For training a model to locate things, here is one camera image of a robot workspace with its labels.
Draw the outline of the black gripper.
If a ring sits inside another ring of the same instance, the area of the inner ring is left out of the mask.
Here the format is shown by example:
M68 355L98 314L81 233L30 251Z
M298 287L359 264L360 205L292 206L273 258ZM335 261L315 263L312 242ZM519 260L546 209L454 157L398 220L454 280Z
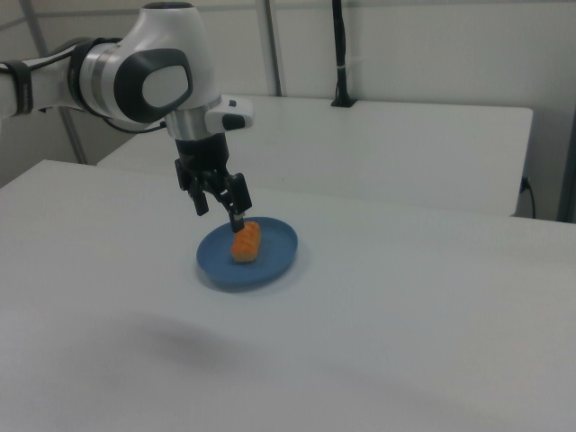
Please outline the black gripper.
M242 173L229 174L230 156L224 133L205 139L176 140L179 159L175 161L179 186L187 190L198 216L209 211L202 185L207 184L214 198L229 215L234 233L244 229L246 211L252 207L246 178Z

